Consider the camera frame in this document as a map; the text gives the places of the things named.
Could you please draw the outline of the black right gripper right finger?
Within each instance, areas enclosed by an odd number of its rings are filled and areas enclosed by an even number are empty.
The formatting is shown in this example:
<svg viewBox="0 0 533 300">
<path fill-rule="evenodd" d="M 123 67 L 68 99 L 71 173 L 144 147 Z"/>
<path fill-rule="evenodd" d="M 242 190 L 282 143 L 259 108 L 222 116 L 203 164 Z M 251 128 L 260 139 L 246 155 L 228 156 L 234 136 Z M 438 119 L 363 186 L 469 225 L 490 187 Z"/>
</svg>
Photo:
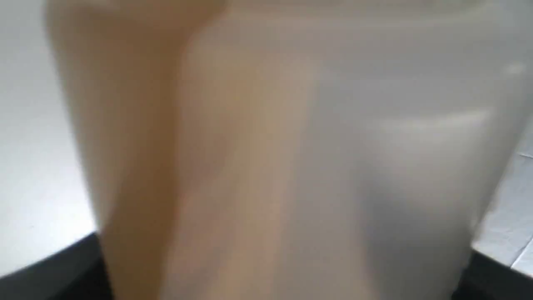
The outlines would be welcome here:
<svg viewBox="0 0 533 300">
<path fill-rule="evenodd" d="M 453 300 L 531 300 L 532 277 L 474 250 Z"/>
</svg>

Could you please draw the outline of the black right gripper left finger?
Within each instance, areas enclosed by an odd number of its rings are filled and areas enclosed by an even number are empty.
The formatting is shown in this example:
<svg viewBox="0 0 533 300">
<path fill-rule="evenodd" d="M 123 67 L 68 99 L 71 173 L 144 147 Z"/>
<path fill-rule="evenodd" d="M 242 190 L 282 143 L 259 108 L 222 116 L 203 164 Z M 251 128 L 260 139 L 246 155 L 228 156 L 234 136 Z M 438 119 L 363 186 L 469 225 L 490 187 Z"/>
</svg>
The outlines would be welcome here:
<svg viewBox="0 0 533 300">
<path fill-rule="evenodd" d="M 97 234 L 1 277 L 2 300 L 112 300 Z"/>
</svg>

